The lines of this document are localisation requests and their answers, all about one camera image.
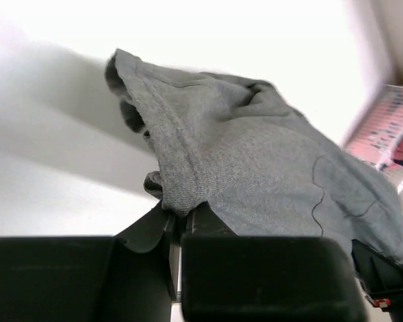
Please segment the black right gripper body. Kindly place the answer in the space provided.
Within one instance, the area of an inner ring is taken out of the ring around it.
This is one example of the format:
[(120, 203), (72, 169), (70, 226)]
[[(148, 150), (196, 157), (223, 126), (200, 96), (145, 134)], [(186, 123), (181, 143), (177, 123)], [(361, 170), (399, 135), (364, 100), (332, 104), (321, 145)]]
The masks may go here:
[(403, 307), (403, 265), (354, 239), (352, 257), (368, 301), (374, 307)]

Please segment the grey shorts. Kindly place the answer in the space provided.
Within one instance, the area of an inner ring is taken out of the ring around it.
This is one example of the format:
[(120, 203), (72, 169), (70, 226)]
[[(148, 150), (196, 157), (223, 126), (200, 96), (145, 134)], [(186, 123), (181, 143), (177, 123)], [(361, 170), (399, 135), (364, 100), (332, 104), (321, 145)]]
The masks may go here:
[(187, 72), (116, 50), (105, 81), (159, 169), (144, 189), (186, 216), (202, 203), (239, 235), (358, 240), (403, 265), (403, 211), (378, 171), (263, 80)]

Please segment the white plastic basket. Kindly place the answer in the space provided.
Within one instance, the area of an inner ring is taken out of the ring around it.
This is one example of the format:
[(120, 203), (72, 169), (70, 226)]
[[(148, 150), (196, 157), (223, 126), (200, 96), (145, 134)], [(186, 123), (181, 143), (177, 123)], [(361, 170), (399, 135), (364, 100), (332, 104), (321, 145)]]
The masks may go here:
[(380, 171), (401, 192), (403, 167), (393, 163), (392, 153), (402, 137), (403, 86), (388, 85), (345, 149)]

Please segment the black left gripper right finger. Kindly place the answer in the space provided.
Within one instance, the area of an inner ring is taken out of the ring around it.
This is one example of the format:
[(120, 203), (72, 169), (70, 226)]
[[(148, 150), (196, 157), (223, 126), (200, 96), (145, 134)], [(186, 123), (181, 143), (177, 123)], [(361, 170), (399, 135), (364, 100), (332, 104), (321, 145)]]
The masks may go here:
[(238, 236), (208, 205), (181, 239), (186, 321), (364, 321), (353, 268), (323, 237)]

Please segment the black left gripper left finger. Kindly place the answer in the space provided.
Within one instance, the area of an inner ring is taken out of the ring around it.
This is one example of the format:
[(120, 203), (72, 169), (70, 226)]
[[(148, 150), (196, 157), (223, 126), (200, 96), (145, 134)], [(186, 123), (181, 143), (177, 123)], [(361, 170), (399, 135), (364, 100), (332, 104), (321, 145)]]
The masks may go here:
[(157, 205), (115, 236), (0, 237), (0, 321), (169, 321), (175, 226)]

